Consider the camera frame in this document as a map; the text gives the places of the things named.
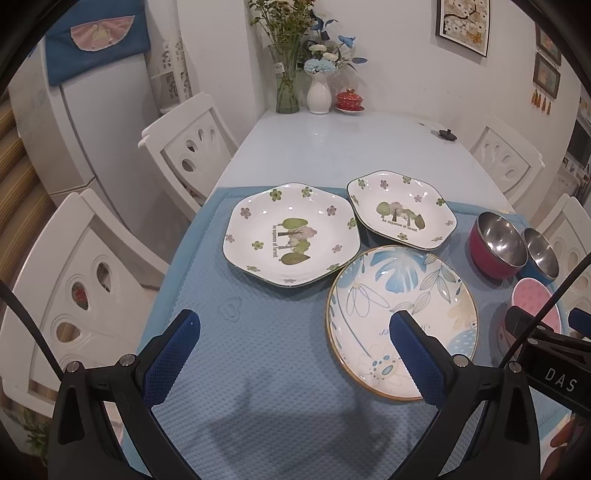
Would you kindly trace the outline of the person's right hand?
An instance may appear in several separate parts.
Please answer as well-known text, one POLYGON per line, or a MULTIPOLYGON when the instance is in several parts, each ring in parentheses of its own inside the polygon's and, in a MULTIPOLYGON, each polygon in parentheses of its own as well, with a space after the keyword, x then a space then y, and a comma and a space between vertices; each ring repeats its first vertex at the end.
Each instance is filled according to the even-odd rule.
POLYGON ((588 455, 590 447, 590 420, 574 415, 551 440, 553 451, 547 460, 551 471, 572 468, 588 455))

